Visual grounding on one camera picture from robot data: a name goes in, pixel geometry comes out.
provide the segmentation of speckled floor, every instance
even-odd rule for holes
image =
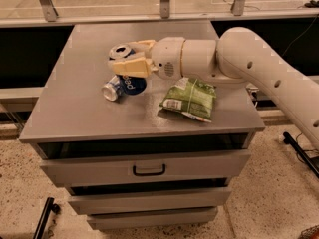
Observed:
[[[291,239],[319,224],[318,179],[301,163],[291,146],[282,142],[285,131],[299,130],[280,112],[261,113],[267,129],[259,132],[251,159],[235,177],[227,203],[206,224],[93,231],[85,216],[67,203],[65,189],[57,189],[40,170],[40,158],[28,144],[16,139],[0,141],[0,237],[32,238],[46,198],[55,198],[62,211],[51,214],[45,238],[247,238]],[[1,125],[0,135],[15,135],[13,125]],[[311,148],[304,136],[300,145]]]

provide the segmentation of black metal leg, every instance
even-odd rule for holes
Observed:
[[[316,157],[310,158],[307,153],[303,151],[303,149],[299,146],[299,144],[293,139],[293,137],[291,137],[289,132],[285,132],[283,136],[285,136],[284,142],[286,144],[291,144],[291,146],[297,151],[297,153],[301,156],[301,158],[305,161],[309,168],[319,178],[319,167],[316,164],[318,159]]]
[[[44,229],[46,228],[51,211],[53,211],[55,214],[58,214],[60,211],[60,206],[58,204],[54,204],[54,198],[48,197],[46,201],[46,205],[43,208],[43,211],[37,226],[37,230],[33,236],[33,239],[42,238],[43,232],[44,232]]]

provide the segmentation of green chip bag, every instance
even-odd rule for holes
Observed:
[[[194,120],[211,122],[215,99],[216,92],[212,85],[199,79],[182,78],[169,89],[159,106]]]

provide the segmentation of gray cabinet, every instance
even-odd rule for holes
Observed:
[[[112,46],[172,35],[215,38],[205,21],[76,26],[20,135],[93,229],[212,220],[264,129],[246,89],[217,88],[212,123],[162,111],[173,82],[156,77],[141,95],[104,99]]]

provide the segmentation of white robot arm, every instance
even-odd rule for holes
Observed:
[[[142,60],[145,74],[139,72],[139,76],[154,72],[163,79],[192,77],[229,88],[252,83],[319,149],[319,85],[286,63],[254,32],[232,28],[217,41],[164,38],[149,45]],[[117,74],[137,75],[137,67],[119,72],[116,63],[111,67]]]

